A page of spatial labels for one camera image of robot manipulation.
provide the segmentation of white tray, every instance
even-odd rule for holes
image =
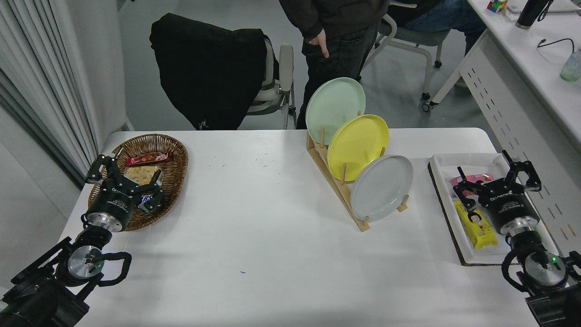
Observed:
[[[453,201],[459,201],[460,199],[452,190],[450,182],[452,178],[460,175],[457,169],[458,166],[462,167],[466,175],[489,173],[493,175],[494,179],[498,179],[506,176],[508,163],[502,154],[437,154],[429,161],[434,186],[442,203],[442,209],[448,220],[450,233],[455,240],[456,250],[462,264],[468,266],[500,265],[510,251],[510,246],[505,242],[504,236],[496,234],[497,246],[486,246],[480,250],[475,250],[474,245],[462,227],[460,217],[453,203]],[[542,221],[535,227],[535,230],[543,239],[545,248],[552,253],[558,253]]]

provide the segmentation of woven basket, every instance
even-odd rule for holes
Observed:
[[[149,226],[164,217],[177,202],[184,184],[186,171],[188,170],[188,152],[181,142],[163,134],[146,134],[134,137],[116,147],[113,153],[119,151],[121,147],[123,147],[123,152],[119,155],[119,160],[117,161],[121,172],[125,170],[125,160],[127,158],[162,152],[171,152],[173,154],[173,160],[155,164],[162,169],[164,174],[162,206],[156,208],[149,215],[145,215],[143,211],[136,209],[125,230],[137,230]],[[101,173],[106,176],[106,169],[103,168]],[[100,190],[101,187],[99,185],[93,187],[89,195],[89,206],[91,206]]]

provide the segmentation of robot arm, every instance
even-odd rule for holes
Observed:
[[[85,182],[100,184],[101,190],[82,215],[84,230],[75,242],[66,237],[11,280],[15,286],[2,298],[8,306],[0,312],[0,326],[72,327],[88,312],[84,300],[96,286],[113,286],[125,279],[131,254],[102,250],[113,232],[127,227],[136,207],[146,213],[153,211],[163,192],[159,171],[144,186],[123,176],[117,166],[121,150],[114,157],[100,154],[91,165]],[[103,166],[106,177],[101,174]],[[142,201],[145,193],[150,196]],[[105,262],[113,260],[123,260],[119,276],[102,280]],[[81,285],[85,286],[76,295],[67,288]]]
[[[503,155],[510,166],[505,178],[471,183],[458,167],[462,181],[453,190],[468,212],[482,206],[496,232],[510,241],[511,251],[501,266],[503,277],[517,290],[529,293],[526,302],[539,326],[581,326],[581,278],[575,271],[575,266],[581,268],[581,255],[573,251],[564,258],[545,249],[533,230],[540,218],[525,196],[527,190],[541,190],[539,176],[530,161],[514,162],[506,151]],[[528,176],[525,185],[517,183],[519,172]],[[464,190],[476,194],[478,204]],[[517,272],[520,283],[508,273],[515,258],[522,267]]]

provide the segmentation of black pants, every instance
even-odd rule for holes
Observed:
[[[304,87],[303,105],[300,107],[297,129],[306,129],[307,105],[313,93],[325,82],[338,77],[356,79],[377,38],[378,24],[355,33],[327,41],[329,58],[323,57],[321,47],[303,42],[302,53],[309,67],[309,81]]]

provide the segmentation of pink snack package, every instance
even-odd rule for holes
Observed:
[[[458,183],[462,180],[462,177],[454,177],[450,180],[452,186],[458,185]],[[494,177],[491,174],[479,174],[479,175],[466,175],[466,180],[473,183],[488,183],[494,180]],[[465,197],[474,195],[474,193],[470,191],[462,192]]]

